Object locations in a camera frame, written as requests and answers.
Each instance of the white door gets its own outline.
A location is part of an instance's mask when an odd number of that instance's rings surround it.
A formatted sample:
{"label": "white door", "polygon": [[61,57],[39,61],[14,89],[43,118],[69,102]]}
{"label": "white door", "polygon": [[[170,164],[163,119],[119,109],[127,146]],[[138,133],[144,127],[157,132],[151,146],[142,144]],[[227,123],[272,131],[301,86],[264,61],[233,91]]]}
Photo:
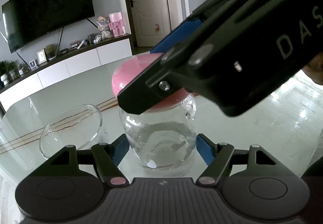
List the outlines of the white door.
{"label": "white door", "polygon": [[133,0],[138,46],[155,46],[171,31],[167,0]]}

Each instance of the tv stand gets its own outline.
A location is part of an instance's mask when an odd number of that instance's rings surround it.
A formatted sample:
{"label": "tv stand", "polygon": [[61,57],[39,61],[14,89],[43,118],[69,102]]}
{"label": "tv stand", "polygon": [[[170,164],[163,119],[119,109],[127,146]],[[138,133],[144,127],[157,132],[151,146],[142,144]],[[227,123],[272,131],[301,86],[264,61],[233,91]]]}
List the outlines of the tv stand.
{"label": "tv stand", "polygon": [[60,57],[38,65],[37,69],[16,78],[1,89],[0,107],[6,112],[14,103],[43,88],[133,54],[130,34],[73,49]]}

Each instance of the white flower pot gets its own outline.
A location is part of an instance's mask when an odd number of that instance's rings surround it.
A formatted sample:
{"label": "white flower pot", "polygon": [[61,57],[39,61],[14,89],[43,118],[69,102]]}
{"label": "white flower pot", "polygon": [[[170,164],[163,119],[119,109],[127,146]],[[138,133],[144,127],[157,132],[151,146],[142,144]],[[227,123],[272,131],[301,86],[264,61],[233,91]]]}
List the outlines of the white flower pot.
{"label": "white flower pot", "polygon": [[7,74],[2,75],[1,81],[3,82],[4,85],[8,84],[9,83],[8,75]]}

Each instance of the screw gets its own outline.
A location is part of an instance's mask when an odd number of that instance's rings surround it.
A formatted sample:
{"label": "screw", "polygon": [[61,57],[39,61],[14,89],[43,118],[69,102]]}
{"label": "screw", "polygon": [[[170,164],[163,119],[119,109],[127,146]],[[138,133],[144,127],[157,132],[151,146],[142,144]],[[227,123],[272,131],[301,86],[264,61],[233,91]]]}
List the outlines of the screw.
{"label": "screw", "polygon": [[211,184],[213,184],[215,182],[215,180],[212,177],[200,177],[199,182],[202,185],[211,185]]}
{"label": "screw", "polygon": [[188,64],[191,66],[198,65],[209,55],[211,55],[212,51],[213,51],[212,44],[206,44],[204,46],[201,46],[191,55],[190,59],[188,60]]}
{"label": "screw", "polygon": [[168,59],[168,57],[175,51],[175,47],[173,47],[172,49],[170,49],[166,54],[163,55],[163,57],[161,58],[162,61],[165,61]]}
{"label": "screw", "polygon": [[159,88],[165,92],[169,91],[171,89],[171,86],[167,81],[161,81],[159,83]]}
{"label": "screw", "polygon": [[110,183],[112,185],[123,185],[126,184],[127,181],[124,177],[113,177],[112,179],[110,179]]}
{"label": "screw", "polygon": [[235,69],[238,71],[238,72],[241,72],[242,71],[242,67],[241,65],[239,64],[239,62],[235,62]]}

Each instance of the pink lid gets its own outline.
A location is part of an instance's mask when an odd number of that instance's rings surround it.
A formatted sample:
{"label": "pink lid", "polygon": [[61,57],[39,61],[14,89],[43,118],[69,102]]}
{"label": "pink lid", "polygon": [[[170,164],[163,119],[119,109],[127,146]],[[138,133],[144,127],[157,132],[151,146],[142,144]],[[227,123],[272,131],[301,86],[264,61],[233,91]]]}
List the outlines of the pink lid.
{"label": "pink lid", "polygon": [[[130,60],[122,63],[114,71],[112,76],[112,91],[117,97],[118,93],[137,75],[139,75],[146,67],[154,62],[161,53],[145,54],[131,58]],[[188,92],[182,88],[153,106],[150,110],[165,109],[171,107],[178,102],[182,101],[188,96]]]}

